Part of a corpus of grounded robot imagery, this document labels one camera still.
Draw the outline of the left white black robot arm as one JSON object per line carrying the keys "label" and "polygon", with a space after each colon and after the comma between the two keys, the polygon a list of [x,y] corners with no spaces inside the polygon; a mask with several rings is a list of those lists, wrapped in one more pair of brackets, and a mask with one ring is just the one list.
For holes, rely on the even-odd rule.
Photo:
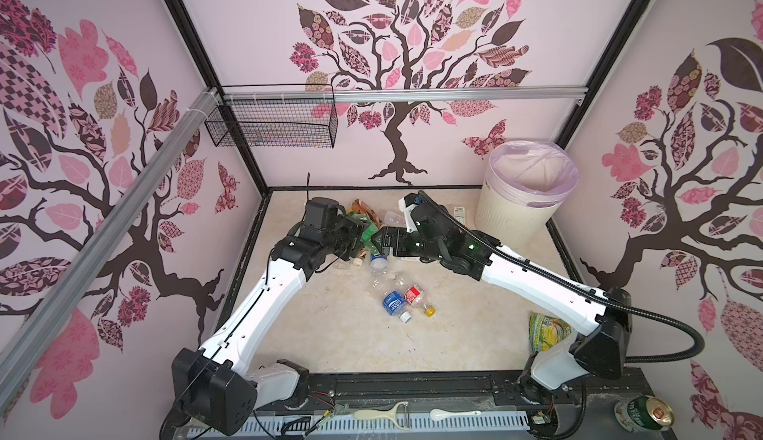
{"label": "left white black robot arm", "polygon": [[363,248],[368,223],[338,202],[313,198],[299,223],[268,253],[264,273],[224,325],[197,350],[182,349],[171,366],[175,400],[162,439],[196,419],[231,436],[260,407],[293,398],[307,370],[279,361],[251,374],[254,354],[274,321],[330,256],[349,261]]}

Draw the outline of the blue label crushed bottle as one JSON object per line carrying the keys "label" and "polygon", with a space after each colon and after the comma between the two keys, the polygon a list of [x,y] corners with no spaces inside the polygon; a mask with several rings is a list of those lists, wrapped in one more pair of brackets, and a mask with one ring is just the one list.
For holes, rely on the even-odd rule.
{"label": "blue label crushed bottle", "polygon": [[407,324],[412,318],[409,309],[407,309],[407,301],[397,291],[389,291],[383,297],[381,304],[389,316],[399,319],[403,324]]}

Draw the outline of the green plastic soda bottle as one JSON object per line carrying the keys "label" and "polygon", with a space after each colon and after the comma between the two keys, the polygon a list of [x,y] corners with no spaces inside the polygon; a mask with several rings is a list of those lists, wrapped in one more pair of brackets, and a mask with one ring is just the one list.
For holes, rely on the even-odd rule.
{"label": "green plastic soda bottle", "polygon": [[373,236],[379,231],[377,225],[367,215],[362,215],[361,213],[350,211],[349,216],[353,217],[353,219],[357,219],[357,221],[364,226],[364,231],[361,235],[361,242],[363,243],[364,249],[368,253],[371,253],[371,255],[380,255],[381,253],[379,249],[377,249],[372,241]]}

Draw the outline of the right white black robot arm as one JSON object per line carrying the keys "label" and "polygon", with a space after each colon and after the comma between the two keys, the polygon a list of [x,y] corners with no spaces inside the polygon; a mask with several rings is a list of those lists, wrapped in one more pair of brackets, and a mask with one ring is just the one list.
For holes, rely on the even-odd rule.
{"label": "right white black robot arm", "polygon": [[381,253],[436,262],[513,292],[570,325],[563,341],[530,356],[520,377],[528,397],[584,376],[621,378],[630,338],[629,305],[623,297],[609,298],[518,256],[498,239],[467,229],[426,193],[405,196],[401,210],[404,227],[383,227],[372,237]]}

